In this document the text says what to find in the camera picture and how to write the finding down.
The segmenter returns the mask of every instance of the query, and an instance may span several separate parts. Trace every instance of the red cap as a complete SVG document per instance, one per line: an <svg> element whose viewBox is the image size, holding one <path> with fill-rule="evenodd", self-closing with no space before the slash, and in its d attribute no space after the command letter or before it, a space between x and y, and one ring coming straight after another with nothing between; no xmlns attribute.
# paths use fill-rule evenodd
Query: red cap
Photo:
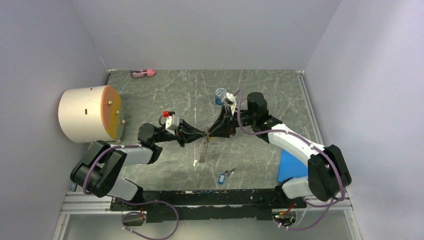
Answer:
<svg viewBox="0 0 424 240"><path fill-rule="evenodd" d="M146 72L147 72L147 77L153 77L156 73L155 70L151 68L147 69Z"/></svg>

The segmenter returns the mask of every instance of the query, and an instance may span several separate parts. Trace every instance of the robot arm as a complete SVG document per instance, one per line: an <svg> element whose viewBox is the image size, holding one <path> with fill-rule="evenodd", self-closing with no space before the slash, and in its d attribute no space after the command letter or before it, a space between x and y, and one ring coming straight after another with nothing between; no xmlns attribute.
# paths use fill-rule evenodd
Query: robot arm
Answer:
<svg viewBox="0 0 424 240"><path fill-rule="evenodd" d="M162 147L157 146L156 143L177 141L181 147L184 147L185 144L207 135L206 132L180 119L174 112L164 112L164 115L166 123L160 127L150 123L141 125L137 134L139 144L131 148L96 141L74 167L70 180L83 186L90 168L98 160L98 163L103 166L94 167L87 182L87 191L99 198L109 195L133 203L143 202L143 188L128 179L119 178L121 168L156 162L162 152ZM103 152L116 147L119 149L112 149L98 159Z"/></svg>
<svg viewBox="0 0 424 240"><path fill-rule="evenodd" d="M156 143L177 141L181 147L184 147L186 143L206 136L229 138L231 135L235 135L236 128L240 127L237 121L237 111L240 113L242 127L251 126L254 132L259 133L256 135L257 137L285 149L308 168L308 176L289 178L275 187L279 202L291 203L295 198L311 196L326 202L340 191L335 170L329 166L324 156L316 149L324 152L334 162L343 187L352 182L343 155L337 146L325 147L305 138L302 140L296 137L295 132L279 119L269 115L267 101L262 93L252 92L247 96L247 110L236 108L236 99L231 93L223 95L221 101L224 106L208 132L189 125L174 112L163 113L166 122L160 127L150 123L141 125L137 136L138 147L113 149L105 154L99 161L104 165L94 168L89 177L87 190L99 198L110 195L132 203L144 202L142 187L118 177L122 167L156 162L162 152L162 147L157 146ZM260 134L260 132L269 130L284 130L285 133L273 131ZM71 181L82 186L95 160L110 147L113 145L103 141L95 142L72 170Z"/></svg>
<svg viewBox="0 0 424 240"><path fill-rule="evenodd" d="M235 97L227 92L221 97L221 101L224 106L220 118L214 123L218 130L212 128L212 131L215 132L210 133L211 137L229 137L236 133L237 127L240 127L236 116ZM259 133L256 135L257 137L288 151L308 169L308 176L286 179L275 188L280 196L280 201L291 202L292 199L298 197L316 197L323 202L328 201L340 192L335 171L339 173L344 188L351 184L351 175L342 152L337 146L325 147L300 136L282 121L270 115L267 105L262 93L250 93L247 96L247 110L237 109L240 111L242 127L251 126L255 133ZM332 169L320 152L331 159L336 169Z"/></svg>

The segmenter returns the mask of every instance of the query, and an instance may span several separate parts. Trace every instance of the metal chain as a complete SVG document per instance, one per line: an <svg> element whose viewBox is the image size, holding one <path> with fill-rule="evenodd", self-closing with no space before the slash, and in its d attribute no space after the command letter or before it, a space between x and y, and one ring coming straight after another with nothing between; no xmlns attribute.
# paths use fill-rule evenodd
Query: metal chain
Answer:
<svg viewBox="0 0 424 240"><path fill-rule="evenodd" d="M209 129L206 131L206 138L203 140L203 148L201 150L199 163L204 163L206 159L206 154L208 153L209 143L211 142L209 138Z"/></svg>

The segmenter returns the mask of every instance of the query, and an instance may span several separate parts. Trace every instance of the gray marble surface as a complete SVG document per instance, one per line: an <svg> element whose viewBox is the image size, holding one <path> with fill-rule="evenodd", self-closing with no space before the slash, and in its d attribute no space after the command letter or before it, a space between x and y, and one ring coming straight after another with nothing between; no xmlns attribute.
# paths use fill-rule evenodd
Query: gray marble surface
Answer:
<svg viewBox="0 0 424 240"><path fill-rule="evenodd" d="M244 90L242 108L251 92L263 93L269 113L295 132L316 142L309 109L295 71L289 70L159 70L154 77L133 79L128 70L112 71L108 84L119 92L125 111L123 144L136 144L141 124L158 125L158 117L174 111L198 129L210 127L221 106L215 90L234 93ZM124 167L121 178L145 190L209 190L273 188L277 184L281 148L238 130L231 138L214 138L204 163L196 163L202 151L199 139L180 147L177 142L163 147L157 162ZM223 185L218 178L235 168Z"/></svg>

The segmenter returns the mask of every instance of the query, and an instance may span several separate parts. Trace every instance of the blue paper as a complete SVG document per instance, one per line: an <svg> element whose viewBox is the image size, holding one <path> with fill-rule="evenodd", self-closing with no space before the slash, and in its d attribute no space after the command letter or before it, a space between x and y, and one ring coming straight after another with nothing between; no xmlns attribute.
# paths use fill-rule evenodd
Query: blue paper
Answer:
<svg viewBox="0 0 424 240"><path fill-rule="evenodd" d="M277 182L289 178L301 178L308 175L308 167L288 151L282 150Z"/></svg>
<svg viewBox="0 0 424 240"><path fill-rule="evenodd" d="M219 175L218 183L220 185L223 185L224 184L224 181L225 181L225 174L224 173L221 173L221 175Z"/></svg>

